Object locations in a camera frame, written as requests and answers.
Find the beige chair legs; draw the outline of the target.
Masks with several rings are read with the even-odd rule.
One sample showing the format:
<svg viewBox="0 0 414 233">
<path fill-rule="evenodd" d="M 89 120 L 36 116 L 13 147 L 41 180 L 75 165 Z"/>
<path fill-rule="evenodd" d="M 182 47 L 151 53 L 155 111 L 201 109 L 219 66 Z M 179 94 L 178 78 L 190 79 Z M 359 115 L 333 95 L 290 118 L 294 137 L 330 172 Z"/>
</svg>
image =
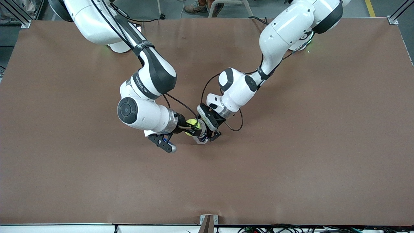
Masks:
<svg viewBox="0 0 414 233">
<path fill-rule="evenodd" d="M 247 0 L 214 0 L 211 4 L 211 8 L 209 10 L 208 18 L 212 18 L 214 8 L 217 4 L 229 4 L 229 5 L 244 5 L 247 10 L 249 16 L 254 16 L 253 12 L 250 8 L 249 2 Z"/>
</svg>

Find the white table edge rail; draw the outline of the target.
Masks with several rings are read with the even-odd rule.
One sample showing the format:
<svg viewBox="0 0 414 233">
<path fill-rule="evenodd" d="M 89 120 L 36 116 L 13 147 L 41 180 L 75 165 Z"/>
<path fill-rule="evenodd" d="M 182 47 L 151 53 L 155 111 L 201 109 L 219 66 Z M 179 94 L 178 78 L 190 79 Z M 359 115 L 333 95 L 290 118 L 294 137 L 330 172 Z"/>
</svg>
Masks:
<svg viewBox="0 0 414 233">
<path fill-rule="evenodd" d="M 199 224 L 3 224 L 0 233 L 198 233 Z M 219 224 L 215 233 L 414 233 L 410 226 Z"/>
</svg>

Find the brown table cover sheet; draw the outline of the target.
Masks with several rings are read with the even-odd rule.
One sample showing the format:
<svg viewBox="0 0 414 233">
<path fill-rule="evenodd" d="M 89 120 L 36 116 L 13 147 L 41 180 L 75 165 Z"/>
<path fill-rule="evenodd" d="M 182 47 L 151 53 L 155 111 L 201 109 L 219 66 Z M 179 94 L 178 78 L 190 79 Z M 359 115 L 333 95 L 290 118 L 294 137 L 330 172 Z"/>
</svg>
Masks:
<svg viewBox="0 0 414 233">
<path fill-rule="evenodd" d="M 0 224 L 414 225 L 414 67 L 385 18 L 284 60 L 244 126 L 175 153 L 117 115 L 141 67 L 74 23 L 19 32 L 0 83 Z"/>
</svg>

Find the aluminium frame post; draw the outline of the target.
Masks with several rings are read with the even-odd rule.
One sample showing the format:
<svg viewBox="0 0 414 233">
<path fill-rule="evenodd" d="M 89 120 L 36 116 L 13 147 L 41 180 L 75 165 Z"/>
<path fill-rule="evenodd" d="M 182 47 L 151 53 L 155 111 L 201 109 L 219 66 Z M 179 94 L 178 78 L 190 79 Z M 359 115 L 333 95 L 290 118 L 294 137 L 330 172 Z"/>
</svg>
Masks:
<svg viewBox="0 0 414 233">
<path fill-rule="evenodd" d="M 390 25 L 397 25 L 398 18 L 410 7 L 414 4 L 414 0 L 405 0 L 392 15 L 388 15 L 387 19 Z"/>
<path fill-rule="evenodd" d="M 0 6 L 6 9 L 15 21 L 21 24 L 21 28 L 29 28 L 32 18 L 14 0 L 0 0 Z"/>
</svg>

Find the clear plastic tennis ball can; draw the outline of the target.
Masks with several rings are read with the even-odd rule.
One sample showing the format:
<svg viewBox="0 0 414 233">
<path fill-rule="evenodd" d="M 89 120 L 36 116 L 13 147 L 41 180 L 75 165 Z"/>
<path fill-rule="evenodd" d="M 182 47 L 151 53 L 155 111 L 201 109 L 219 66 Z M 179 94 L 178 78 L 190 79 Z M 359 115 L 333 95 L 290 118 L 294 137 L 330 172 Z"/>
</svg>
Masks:
<svg viewBox="0 0 414 233">
<path fill-rule="evenodd" d="M 200 128 L 202 129 L 202 135 L 201 136 L 193 136 L 194 140 L 196 141 L 197 144 L 206 144 L 207 143 L 207 127 L 204 124 L 204 121 L 202 121 L 201 119 L 198 119 L 199 124 L 200 124 Z"/>
</svg>

